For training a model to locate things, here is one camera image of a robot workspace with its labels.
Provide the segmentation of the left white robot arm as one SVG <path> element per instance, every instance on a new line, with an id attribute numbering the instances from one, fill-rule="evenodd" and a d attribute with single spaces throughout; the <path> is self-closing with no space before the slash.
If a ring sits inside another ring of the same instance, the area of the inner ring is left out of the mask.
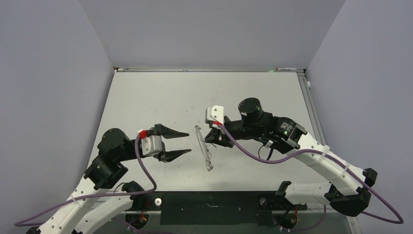
<path id="1" fill-rule="evenodd" d="M 98 144 L 98 155 L 86 169 L 70 197 L 63 203 L 46 210 L 56 212 L 42 224 L 31 224 L 29 234 L 92 234 L 120 212 L 130 208 L 141 209 L 145 195 L 156 190 L 153 177 L 142 159 L 153 157 L 161 162 L 171 162 L 189 153 L 189 149 L 166 151 L 162 139 L 188 137 L 162 124 L 140 130 L 136 139 L 118 128 L 107 130 Z M 128 172 L 124 161 L 136 159 L 153 187 L 143 189 L 137 182 L 126 182 L 119 193 L 110 190 Z"/>

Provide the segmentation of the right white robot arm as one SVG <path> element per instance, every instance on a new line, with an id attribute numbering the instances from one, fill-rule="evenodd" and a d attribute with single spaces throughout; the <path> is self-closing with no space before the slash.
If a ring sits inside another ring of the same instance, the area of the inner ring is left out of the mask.
<path id="1" fill-rule="evenodd" d="M 325 179 L 316 184 L 282 182 L 275 195 L 280 208 L 321 204 L 355 217 L 369 206 L 369 188 L 377 178 L 374 169 L 362 169 L 341 159 L 294 120 L 265 112 L 255 97 L 241 101 L 238 110 L 241 118 L 232 121 L 224 114 L 223 106 L 206 108 L 205 122 L 210 127 L 206 143 L 231 148 L 239 147 L 240 140 L 254 140 L 283 154 L 285 160 L 302 162 Z"/>

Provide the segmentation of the large silver keyring with keys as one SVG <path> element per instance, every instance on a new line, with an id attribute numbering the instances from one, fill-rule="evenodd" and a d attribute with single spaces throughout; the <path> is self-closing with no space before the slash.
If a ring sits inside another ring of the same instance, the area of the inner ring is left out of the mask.
<path id="1" fill-rule="evenodd" d="M 196 134 L 196 137 L 197 137 L 197 140 L 198 140 L 198 144 L 199 144 L 201 152 L 202 152 L 202 154 L 205 158 L 206 169 L 207 169 L 207 171 L 210 172 L 210 171 L 213 170 L 213 165 L 212 165 L 212 162 L 211 162 L 211 153 L 208 149 L 207 144 L 205 143 L 204 137 L 202 136 L 200 126 L 195 125 L 194 128 L 195 128 L 195 134 Z"/>

